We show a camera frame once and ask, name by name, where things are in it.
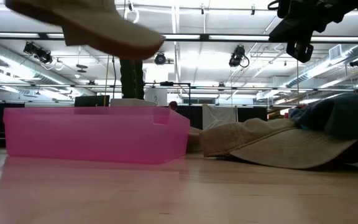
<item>dark fabric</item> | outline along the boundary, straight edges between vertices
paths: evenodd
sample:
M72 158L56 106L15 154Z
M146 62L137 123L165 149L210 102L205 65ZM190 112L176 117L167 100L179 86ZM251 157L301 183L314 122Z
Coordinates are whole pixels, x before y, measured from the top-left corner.
M358 139L358 94L343 94L291 114L298 124L332 136Z
M238 122L244 122L248 119L259 118L267 121L266 108L237 108Z
M203 129L202 106L178 106L177 113L188 118L191 127Z
M120 60L123 98L144 100L143 61Z

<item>metal frame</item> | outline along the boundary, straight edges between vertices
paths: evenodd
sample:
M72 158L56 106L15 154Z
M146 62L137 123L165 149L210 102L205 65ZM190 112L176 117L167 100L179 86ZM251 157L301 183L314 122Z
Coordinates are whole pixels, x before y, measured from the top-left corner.
M180 89L182 85L186 85L189 88L189 96L191 90L291 90L291 91L334 91L334 92L358 92L356 88L349 89L340 89L340 88L281 88L281 87L215 87L215 86L192 86L191 83L171 83L173 86L165 86L160 83L145 83L145 87L151 88L166 88L169 90ZM114 88L114 85L66 85L66 84L56 84L56 85L44 85L44 84L14 84L14 83L0 83L0 86L11 86L11 87L74 87L74 88Z
M49 37L48 34L52 35L63 35L63 33L58 32L0 32L0 34L38 34L39 38L23 38L23 37L0 37L1 40L64 40L63 37ZM256 37L266 37L268 39L268 35L255 35L255 34L162 34L162 35L169 35L169 36L175 36L177 35L178 38L169 38L166 41L167 42L241 42L241 43L269 43L268 40L261 40L260 38ZM199 35L199 39L181 39L181 35ZM232 36L234 39L231 40L216 40L216 39L210 39L209 37L211 35L224 35L224 36ZM238 39L239 37L247 36L249 38L246 38L244 40ZM340 38L340 37L358 37L358 36L334 36L334 35L318 35L313 37L332 37ZM312 44L358 44L358 41L311 41Z

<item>blue cloth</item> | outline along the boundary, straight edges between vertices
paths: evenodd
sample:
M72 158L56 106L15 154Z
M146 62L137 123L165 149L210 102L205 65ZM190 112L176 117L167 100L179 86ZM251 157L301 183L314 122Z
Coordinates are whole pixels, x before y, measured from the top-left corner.
M300 126L340 138L358 139L358 94L343 94L294 110Z

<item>cable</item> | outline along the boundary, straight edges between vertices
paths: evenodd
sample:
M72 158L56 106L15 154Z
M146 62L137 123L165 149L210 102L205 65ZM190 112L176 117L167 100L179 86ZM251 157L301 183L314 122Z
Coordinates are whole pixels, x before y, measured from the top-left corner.
M278 6L277 7L272 7L274 4L280 4L280 0L275 0L275 1L272 1L271 3L269 3L267 5L267 9L268 10L278 10Z
M41 61L40 61L40 65L46 70L51 70L51 69L53 69L55 67L54 65L52 65L52 67L47 68L45 65L43 65L43 63Z
M32 54L29 55L28 57L26 57L26 58L24 59L24 61L23 61L22 63L20 63L20 65L22 65L24 62L26 62L31 56L32 56Z
M106 106L106 97L107 97L107 78L109 74L109 63L110 63L110 55L107 56L107 69L106 69L106 86L104 87L104 106Z
M60 68L57 68L57 67L56 67L56 64L57 64L58 62L61 63L61 65L62 65ZM56 70L62 71L63 68L65 67L65 64L63 64L63 62L59 61L59 58L57 58L57 61L55 62L55 65L54 65L54 66L55 66L55 69L56 69Z
M114 95L116 93L116 82L117 82L116 63L114 61L114 56L112 56L112 67L114 68L114 87L112 88L112 98L114 99Z
M127 0L124 1L124 16L125 16L125 10L127 8Z
M247 67L249 66L249 63L250 63L250 62L249 62L249 59L248 59L248 57L247 57L247 56L244 56L244 58L245 58L245 59L247 59L248 64L247 64L246 66L242 66L242 65L241 65L241 63L240 63L240 66L241 66L241 67L243 67L243 68L247 68Z

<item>plastic storage container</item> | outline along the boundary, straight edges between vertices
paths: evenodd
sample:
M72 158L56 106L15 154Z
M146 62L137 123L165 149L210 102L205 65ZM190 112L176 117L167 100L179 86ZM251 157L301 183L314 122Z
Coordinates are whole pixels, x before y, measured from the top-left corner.
M7 108L10 156L161 164L185 155L190 121L168 108Z

